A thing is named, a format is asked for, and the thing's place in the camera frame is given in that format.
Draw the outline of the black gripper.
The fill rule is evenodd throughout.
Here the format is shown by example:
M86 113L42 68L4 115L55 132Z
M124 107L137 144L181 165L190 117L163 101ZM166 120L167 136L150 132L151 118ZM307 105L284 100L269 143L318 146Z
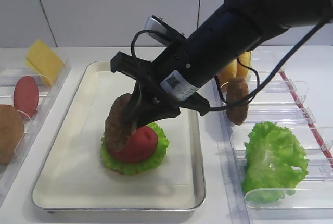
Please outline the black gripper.
M205 115L209 102L198 94L209 78L203 62L188 50L187 39L173 41L155 60L146 61L135 54L133 38L131 54L117 52L110 61L112 72L134 79L135 86L124 109L124 123L136 128L158 120L175 118L181 108Z

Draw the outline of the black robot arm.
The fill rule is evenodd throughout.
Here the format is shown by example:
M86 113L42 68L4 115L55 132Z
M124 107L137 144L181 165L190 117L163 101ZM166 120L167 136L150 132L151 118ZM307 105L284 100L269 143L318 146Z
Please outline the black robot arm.
M224 0L189 37L152 16L144 31L162 43L165 50L154 61L118 52L110 62L112 72L136 81L120 122L139 128L175 118L181 108L200 115L232 108L234 103L211 107L198 90L244 52L290 28L311 26L311 31L286 55L289 58L330 22L332 0Z

